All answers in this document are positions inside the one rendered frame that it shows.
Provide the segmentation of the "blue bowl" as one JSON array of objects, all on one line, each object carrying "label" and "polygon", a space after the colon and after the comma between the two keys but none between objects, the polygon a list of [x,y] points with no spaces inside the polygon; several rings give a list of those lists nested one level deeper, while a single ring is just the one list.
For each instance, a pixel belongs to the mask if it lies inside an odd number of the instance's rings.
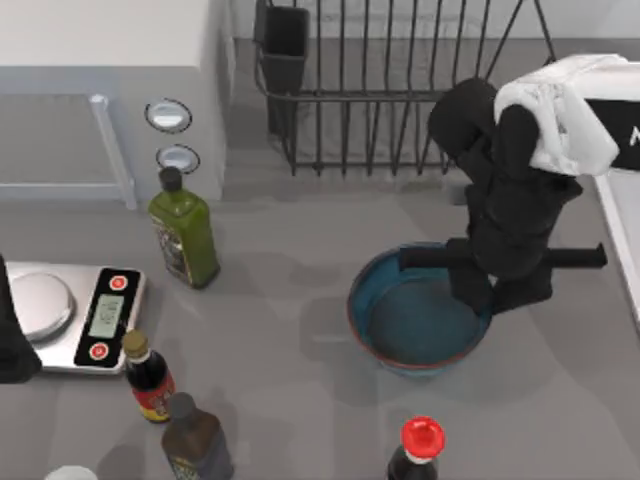
[{"label": "blue bowl", "polygon": [[354,337],[383,367],[410,377],[435,376],[481,342],[492,315],[474,312],[451,293],[445,268],[401,267],[401,251],[443,250],[441,242],[400,245],[373,257],[347,299]]}]

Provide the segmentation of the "dark bottle with red cap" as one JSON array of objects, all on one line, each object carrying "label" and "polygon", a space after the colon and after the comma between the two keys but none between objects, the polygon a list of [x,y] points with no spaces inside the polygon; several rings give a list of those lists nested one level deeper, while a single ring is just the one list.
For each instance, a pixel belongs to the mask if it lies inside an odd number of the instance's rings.
[{"label": "dark bottle with red cap", "polygon": [[416,416],[401,429],[401,443],[388,462],[385,480],[438,480],[437,458],[446,435],[428,416]]}]

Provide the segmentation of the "green bottle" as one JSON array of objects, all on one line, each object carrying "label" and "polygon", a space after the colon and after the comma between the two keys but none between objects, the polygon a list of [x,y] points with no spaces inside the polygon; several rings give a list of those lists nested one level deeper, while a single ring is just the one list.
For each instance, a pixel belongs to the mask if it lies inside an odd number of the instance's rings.
[{"label": "green bottle", "polygon": [[177,167],[158,172],[161,191],[148,205],[167,270],[192,289],[220,272],[208,204],[183,186]]}]

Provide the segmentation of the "black cutlery holder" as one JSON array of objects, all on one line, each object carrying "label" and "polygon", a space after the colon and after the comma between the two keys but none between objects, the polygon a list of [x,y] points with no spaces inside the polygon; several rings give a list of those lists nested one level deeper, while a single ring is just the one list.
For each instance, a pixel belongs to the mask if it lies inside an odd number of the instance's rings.
[{"label": "black cutlery holder", "polygon": [[254,41],[267,92],[298,95],[308,54],[309,11],[256,0],[255,13]]}]

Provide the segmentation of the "brown bottle with grey cap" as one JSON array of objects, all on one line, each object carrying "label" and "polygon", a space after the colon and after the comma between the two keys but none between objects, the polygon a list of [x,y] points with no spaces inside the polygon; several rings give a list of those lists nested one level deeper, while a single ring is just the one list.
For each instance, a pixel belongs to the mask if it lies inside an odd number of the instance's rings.
[{"label": "brown bottle with grey cap", "polygon": [[175,480],[232,480],[234,465],[219,418],[196,406],[193,397],[174,393],[161,446]]}]

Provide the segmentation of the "round silver microwave knob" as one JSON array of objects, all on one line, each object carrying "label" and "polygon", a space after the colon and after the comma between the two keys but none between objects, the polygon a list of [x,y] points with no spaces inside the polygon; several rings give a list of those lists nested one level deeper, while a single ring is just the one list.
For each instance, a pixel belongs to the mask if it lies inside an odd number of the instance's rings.
[{"label": "round silver microwave knob", "polygon": [[151,127],[168,134],[187,130],[193,121],[193,115],[184,103],[167,98],[147,104],[144,115]]},{"label": "round silver microwave knob", "polygon": [[183,174],[191,174],[199,168],[201,160],[191,147],[174,144],[156,152],[156,163],[160,168],[174,167]]}]

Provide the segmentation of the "dark bottle with red label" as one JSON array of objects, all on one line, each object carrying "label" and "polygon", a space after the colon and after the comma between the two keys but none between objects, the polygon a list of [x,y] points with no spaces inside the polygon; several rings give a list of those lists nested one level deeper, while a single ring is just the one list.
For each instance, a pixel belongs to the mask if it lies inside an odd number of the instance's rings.
[{"label": "dark bottle with red label", "polygon": [[165,358],[152,349],[147,336],[139,330],[128,331],[122,338],[125,375],[142,416],[153,423],[170,419],[168,400],[175,392],[175,382]]}]

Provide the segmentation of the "silver kitchen scale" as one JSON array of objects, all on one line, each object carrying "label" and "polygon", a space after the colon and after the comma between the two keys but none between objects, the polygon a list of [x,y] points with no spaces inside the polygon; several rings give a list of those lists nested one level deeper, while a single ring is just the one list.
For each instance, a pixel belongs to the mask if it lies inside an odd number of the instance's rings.
[{"label": "silver kitchen scale", "polygon": [[129,268],[9,261],[17,318],[40,358],[56,373],[118,375],[122,337],[136,327],[146,276]]}]

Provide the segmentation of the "white bottle cap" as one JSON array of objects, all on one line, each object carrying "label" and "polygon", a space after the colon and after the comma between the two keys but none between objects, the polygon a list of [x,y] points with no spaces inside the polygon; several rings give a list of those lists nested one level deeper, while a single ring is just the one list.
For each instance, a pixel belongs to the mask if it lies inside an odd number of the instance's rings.
[{"label": "white bottle cap", "polygon": [[63,465],[49,472],[43,480],[99,480],[99,478],[87,467]]}]

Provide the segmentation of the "pale microwave oven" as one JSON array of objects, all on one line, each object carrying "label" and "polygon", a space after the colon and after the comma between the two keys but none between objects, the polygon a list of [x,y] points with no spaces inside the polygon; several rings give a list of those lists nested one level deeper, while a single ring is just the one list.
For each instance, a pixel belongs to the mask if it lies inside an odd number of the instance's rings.
[{"label": "pale microwave oven", "polygon": [[[174,144],[200,156],[186,187],[221,198],[235,70],[228,0],[0,0],[0,94],[107,97],[138,206],[159,190],[156,152]],[[189,108],[187,130],[147,123],[165,98]]]}]

